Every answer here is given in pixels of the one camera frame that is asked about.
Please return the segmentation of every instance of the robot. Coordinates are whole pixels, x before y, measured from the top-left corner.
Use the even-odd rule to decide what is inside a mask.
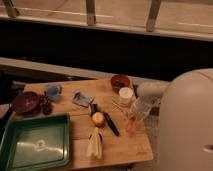
[[[157,171],[213,171],[213,69],[149,84],[138,87],[135,111],[160,98]]]

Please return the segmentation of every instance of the utensil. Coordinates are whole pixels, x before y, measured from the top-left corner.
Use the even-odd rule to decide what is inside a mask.
[[[119,136],[120,133],[118,132],[118,129],[116,128],[114,122],[112,121],[111,117],[109,116],[109,114],[107,112],[104,112],[104,117],[107,121],[107,124],[109,125],[109,127],[111,128],[111,130],[113,131],[113,133],[116,136]]]

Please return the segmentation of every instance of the green plastic tray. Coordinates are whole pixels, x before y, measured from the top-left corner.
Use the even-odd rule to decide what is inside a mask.
[[[34,171],[66,165],[69,114],[10,121],[0,146],[1,171]]]

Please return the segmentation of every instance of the red bowl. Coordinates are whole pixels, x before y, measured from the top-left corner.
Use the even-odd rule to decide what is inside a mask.
[[[114,75],[112,78],[111,78],[111,85],[112,85],[112,89],[118,93],[119,90],[122,88],[122,87],[129,87],[130,86],[130,80],[127,76],[125,75],[121,75],[121,74],[117,74],[117,75]]]
[[[36,109],[39,105],[39,95],[28,91],[15,97],[12,108],[16,113],[28,113]]]

